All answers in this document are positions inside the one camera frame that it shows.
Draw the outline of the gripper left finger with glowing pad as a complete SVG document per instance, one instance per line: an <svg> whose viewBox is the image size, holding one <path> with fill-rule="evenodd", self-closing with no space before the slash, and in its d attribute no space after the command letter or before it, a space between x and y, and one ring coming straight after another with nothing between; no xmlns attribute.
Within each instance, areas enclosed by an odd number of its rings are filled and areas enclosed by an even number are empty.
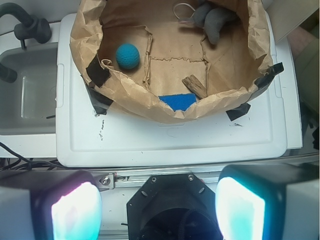
<svg viewBox="0 0 320 240"><path fill-rule="evenodd" d="M102 197L85 170L0 173L2 240L96 240Z"/></svg>

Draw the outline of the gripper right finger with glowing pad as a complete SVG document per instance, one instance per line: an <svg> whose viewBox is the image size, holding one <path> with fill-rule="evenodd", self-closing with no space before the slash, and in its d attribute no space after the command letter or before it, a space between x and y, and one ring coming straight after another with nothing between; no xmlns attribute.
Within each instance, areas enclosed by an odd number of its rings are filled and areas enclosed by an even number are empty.
<svg viewBox="0 0 320 240"><path fill-rule="evenodd" d="M226 240L318 240L320 167L227 165L219 175L215 209Z"/></svg>

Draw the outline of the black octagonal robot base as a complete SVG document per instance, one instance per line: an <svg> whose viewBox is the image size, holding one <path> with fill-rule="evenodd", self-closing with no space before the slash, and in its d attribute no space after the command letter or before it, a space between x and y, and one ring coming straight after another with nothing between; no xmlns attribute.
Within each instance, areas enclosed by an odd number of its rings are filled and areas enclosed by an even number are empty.
<svg viewBox="0 0 320 240"><path fill-rule="evenodd" d="M152 175L126 204L130 240L222 240L216 194L192 173Z"/></svg>

